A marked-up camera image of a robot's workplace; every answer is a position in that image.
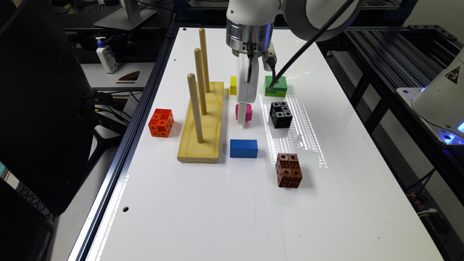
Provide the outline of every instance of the blue block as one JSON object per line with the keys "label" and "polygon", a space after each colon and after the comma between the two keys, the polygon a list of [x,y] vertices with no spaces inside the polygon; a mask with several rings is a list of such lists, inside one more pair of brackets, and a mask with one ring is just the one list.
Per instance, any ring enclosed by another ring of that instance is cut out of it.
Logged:
{"label": "blue block", "polygon": [[256,158],[258,157],[257,140],[232,140],[231,157]]}

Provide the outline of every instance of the orange cube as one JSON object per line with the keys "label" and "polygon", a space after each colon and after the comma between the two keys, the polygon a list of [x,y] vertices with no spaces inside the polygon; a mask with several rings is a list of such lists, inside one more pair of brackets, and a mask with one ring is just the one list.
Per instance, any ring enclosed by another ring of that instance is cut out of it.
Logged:
{"label": "orange cube", "polygon": [[169,137],[171,128],[174,125],[173,111],[170,109],[156,109],[148,128],[153,137]]}

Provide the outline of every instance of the white bottle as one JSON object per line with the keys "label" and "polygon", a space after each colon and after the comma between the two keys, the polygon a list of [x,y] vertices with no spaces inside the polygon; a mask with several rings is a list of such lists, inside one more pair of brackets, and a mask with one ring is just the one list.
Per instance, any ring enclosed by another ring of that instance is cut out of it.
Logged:
{"label": "white bottle", "polygon": [[117,63],[111,48],[107,45],[104,45],[104,42],[102,41],[102,39],[105,39],[105,37],[95,37],[95,39],[97,40],[96,44],[99,46],[99,48],[96,50],[96,54],[100,58],[103,69],[107,73],[114,73],[117,70]]}

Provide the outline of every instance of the pink block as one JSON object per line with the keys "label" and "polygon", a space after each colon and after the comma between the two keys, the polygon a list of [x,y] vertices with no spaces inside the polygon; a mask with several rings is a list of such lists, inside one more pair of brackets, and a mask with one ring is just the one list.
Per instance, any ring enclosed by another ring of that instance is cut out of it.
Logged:
{"label": "pink block", "polygon": [[[238,120],[238,118],[239,118],[238,113],[239,113],[239,105],[237,104],[237,105],[235,106],[235,119],[236,119],[236,120]],[[252,116],[253,116],[252,105],[251,105],[251,104],[247,104],[247,105],[246,105],[246,117],[245,117],[245,122],[252,120]]]}

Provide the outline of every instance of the wooden base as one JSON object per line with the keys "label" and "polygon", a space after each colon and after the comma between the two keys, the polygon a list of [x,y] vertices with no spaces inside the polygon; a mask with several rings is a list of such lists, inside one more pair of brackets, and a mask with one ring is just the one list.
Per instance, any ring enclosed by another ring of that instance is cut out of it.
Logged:
{"label": "wooden base", "polygon": [[207,114],[201,115],[202,143],[196,141],[194,115],[191,103],[188,105],[179,153],[177,154],[178,161],[186,163],[218,163],[220,123],[223,116],[223,92],[224,83],[210,82],[210,92],[206,94]]}

